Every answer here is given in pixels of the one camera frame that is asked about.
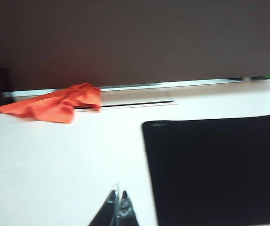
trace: orange rag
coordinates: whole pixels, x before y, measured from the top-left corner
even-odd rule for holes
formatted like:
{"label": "orange rag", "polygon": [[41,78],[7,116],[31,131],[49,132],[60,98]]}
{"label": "orange rag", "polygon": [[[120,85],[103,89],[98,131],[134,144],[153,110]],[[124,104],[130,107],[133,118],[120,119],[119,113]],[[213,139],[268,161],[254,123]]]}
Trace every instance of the orange rag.
{"label": "orange rag", "polygon": [[32,117],[42,121],[71,123],[73,109],[90,106],[99,110],[100,89],[89,83],[74,85],[42,96],[0,106],[0,113],[17,117]]}

